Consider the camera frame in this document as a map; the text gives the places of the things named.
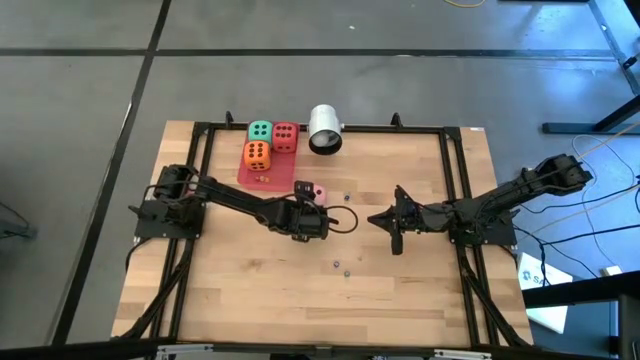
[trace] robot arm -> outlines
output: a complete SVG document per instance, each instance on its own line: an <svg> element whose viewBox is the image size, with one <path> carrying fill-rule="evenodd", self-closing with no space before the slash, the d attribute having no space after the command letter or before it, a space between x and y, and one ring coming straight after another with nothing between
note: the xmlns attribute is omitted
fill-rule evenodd
<svg viewBox="0 0 640 360"><path fill-rule="evenodd" d="M129 207L138 215L135 235L141 238L197 238L202 229L205 205L212 202L252 216L270 231L291 235L296 241L325 239L329 224L338 221L330 218L323 206L313 203L308 186L300 184L296 183L295 192L290 196L263 199L221 184L212 177L198 177L193 167L165 166L154 185L155 199L144 200L140 207Z"/></svg>
<svg viewBox="0 0 640 360"><path fill-rule="evenodd" d="M402 233L450 231L452 238L465 245L501 244L511 231L511 209L542 194L564 196L580 191L592 179L573 156L558 155L544 160L532 170L483 195L472 199L422 205L397 186L395 206L370 216L369 222L391 234L394 255L402 254Z"/></svg>

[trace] red dice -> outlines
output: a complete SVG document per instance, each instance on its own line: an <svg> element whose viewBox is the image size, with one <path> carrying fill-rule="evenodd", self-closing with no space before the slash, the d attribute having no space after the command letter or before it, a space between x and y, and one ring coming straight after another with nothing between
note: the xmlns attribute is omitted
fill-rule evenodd
<svg viewBox="0 0 640 360"><path fill-rule="evenodd" d="M273 127L273 150L280 153L292 153L298 146L297 127L292 123L277 123Z"/></svg>

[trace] wooden tabletop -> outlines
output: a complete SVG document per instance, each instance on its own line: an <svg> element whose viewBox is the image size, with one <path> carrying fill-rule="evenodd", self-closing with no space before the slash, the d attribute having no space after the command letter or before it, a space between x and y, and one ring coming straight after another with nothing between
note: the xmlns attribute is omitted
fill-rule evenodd
<svg viewBox="0 0 640 360"><path fill-rule="evenodd" d="M167 123L152 182L162 166L186 161L192 128L193 122ZM471 188L479 195L496 186L486 136L481 128L461 131ZM218 181L238 188L244 136L243 131L216 131L209 169ZM447 235L406 234L404 254L392 256L389 234L366 221L394 203L396 184L421 203L446 200L437 136L345 133L343 139L337 154L323 157L309 150L307 134L301 133L295 177L324 186L329 205L354 209L360 218L358 229L304 244L271 233L244 214L210 204L195 246L180 340L469 345L460 273ZM456 171L453 144L450 153ZM457 172L454 175L456 193L461 194ZM341 220L341 228L353 224L346 211L330 210L330 215ZM133 255L113 335L128 330L155 296L166 249L167 240L152 240ZM485 246L484 254L493 300L520 336L531 342L513 259L495 246ZM487 342L482 307L477 299L475 303L481 340ZM172 306L170 299L162 334L168 333Z"/></svg>

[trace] concrete floor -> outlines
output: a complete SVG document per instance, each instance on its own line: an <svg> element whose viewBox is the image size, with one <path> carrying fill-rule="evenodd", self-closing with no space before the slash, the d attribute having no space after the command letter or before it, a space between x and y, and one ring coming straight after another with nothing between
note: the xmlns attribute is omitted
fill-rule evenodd
<svg viewBox="0 0 640 360"><path fill-rule="evenodd" d="M608 30L631 55L640 30L622 0L597 1L612 26ZM65 0L54 6L44 0L4 0L0 5L0 48L146 48L161 1ZM608 45L585 4L488 0L480 8L459 9L417 0L183 0L171 6L160 48L562 50ZM40 229L33 241L0 242L0 348L49 340L141 62L140 57L0 57L0 200ZM632 96L613 59L156 58L70 340L103 340L110 334L135 225L126 206L138 201L149 181L166 120L221 121L230 110L239 121L305 122L311 107L330 103L347 123L384 124L398 111L406 124L482 126L498 181L506 181L522 166L572 151L571 136L542 135L541 123L597 121ZM594 144L577 141L583 151ZM640 172L637 138L617 139L612 146ZM600 176L589 197L630 184L628 170L608 150L587 159ZM528 205L540 209L579 197L545 196ZM516 223L534 230L574 211L523 213ZM596 229L639 219L631 196L592 213ZM587 231L586 217L576 217L540 236L559 239ZM631 271L640 270L640 245L634 242L639 235L632 230L598 239L609 257ZM519 249L539 255L531 239ZM560 249L594 271L610 265L590 238ZM548 262L590 277L552 250ZM541 345L563 346L549 341L544 330L534 329L534 335ZM571 350L592 352L578 345Z"/></svg>

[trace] metal bracket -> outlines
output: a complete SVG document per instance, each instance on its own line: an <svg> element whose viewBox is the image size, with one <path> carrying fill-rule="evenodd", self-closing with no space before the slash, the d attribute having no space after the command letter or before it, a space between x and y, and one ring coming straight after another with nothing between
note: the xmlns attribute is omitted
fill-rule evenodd
<svg viewBox="0 0 640 360"><path fill-rule="evenodd" d="M333 357L333 347L332 346L316 346L316 357L319 357L319 358Z"/></svg>
<svg viewBox="0 0 640 360"><path fill-rule="evenodd" d="M169 355L213 352L213 344L183 344L183 345L163 345L158 346L156 356L166 359Z"/></svg>
<svg viewBox="0 0 640 360"><path fill-rule="evenodd" d="M197 122L196 126L193 127L193 135L197 137L206 135L210 126L211 124L207 122Z"/></svg>
<svg viewBox="0 0 640 360"><path fill-rule="evenodd" d="M231 130L231 123L233 122L233 115L231 115L231 111L227 111L224 114L224 124L227 130Z"/></svg>
<svg viewBox="0 0 640 360"><path fill-rule="evenodd" d="M400 114L393 113L393 116L391 117L391 125L395 126L396 129L399 129L404 126L402 125L402 120L400 120Z"/></svg>
<svg viewBox="0 0 640 360"><path fill-rule="evenodd" d="M444 133L447 134L454 141L462 141L462 134L460 133L460 128L457 126L445 126L442 128Z"/></svg>
<svg viewBox="0 0 640 360"><path fill-rule="evenodd" d="M490 353L436 349L435 358L453 360L491 360Z"/></svg>

